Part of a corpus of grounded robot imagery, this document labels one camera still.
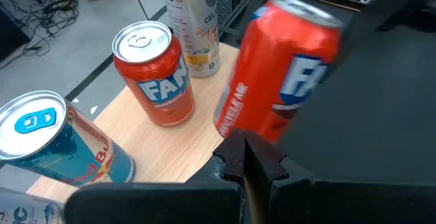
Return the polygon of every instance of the gray floor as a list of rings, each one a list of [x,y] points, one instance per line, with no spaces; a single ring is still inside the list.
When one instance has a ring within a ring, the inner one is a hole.
[[[34,3],[33,0],[17,1]],[[141,2],[149,17],[164,6],[164,0]],[[20,57],[0,70],[0,106],[34,90],[45,89],[67,95],[110,55],[113,37],[123,27],[145,20],[136,0],[80,0],[78,10],[77,22],[49,40],[49,53],[42,57]],[[169,24],[168,15],[164,14],[159,21]],[[31,32],[30,29],[24,30],[27,34]],[[112,64],[77,97],[74,105],[85,116],[94,119],[124,86]],[[37,174],[6,165],[0,170],[0,187],[26,191],[38,177]]]

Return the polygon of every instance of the can top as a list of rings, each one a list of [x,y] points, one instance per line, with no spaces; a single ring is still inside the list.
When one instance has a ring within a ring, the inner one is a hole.
[[[269,0],[281,9],[324,27],[339,28],[343,23],[333,15],[299,0]]]
[[[134,23],[114,38],[112,51],[127,63],[146,63],[163,54],[171,42],[170,29],[152,20]]]
[[[0,160],[19,159],[43,149],[66,119],[62,96],[33,91],[0,108]]]

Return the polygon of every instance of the red bull can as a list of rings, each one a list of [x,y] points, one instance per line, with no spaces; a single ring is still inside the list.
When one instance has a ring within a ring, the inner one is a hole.
[[[0,187],[0,224],[64,224],[63,206]]]
[[[165,0],[175,36],[192,77],[203,78],[220,67],[217,0]]]
[[[136,173],[120,146],[52,91],[0,108],[0,160],[76,187],[131,182]]]

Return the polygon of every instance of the red equipment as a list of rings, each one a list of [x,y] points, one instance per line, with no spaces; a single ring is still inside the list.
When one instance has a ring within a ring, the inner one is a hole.
[[[274,143],[333,61],[341,22],[298,0],[268,0],[254,18],[214,123],[223,137],[241,128]]]
[[[164,24],[137,22],[121,30],[112,49],[117,71],[156,125],[186,121],[195,101],[180,42]]]

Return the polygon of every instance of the wooden table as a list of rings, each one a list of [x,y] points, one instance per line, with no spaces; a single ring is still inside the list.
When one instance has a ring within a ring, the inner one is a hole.
[[[206,163],[223,141],[212,115],[238,53],[221,44],[220,70],[210,78],[191,78],[196,110],[182,125],[154,125],[127,87],[94,120],[134,158],[135,182],[185,182]],[[75,190],[41,176],[27,193],[64,202]]]

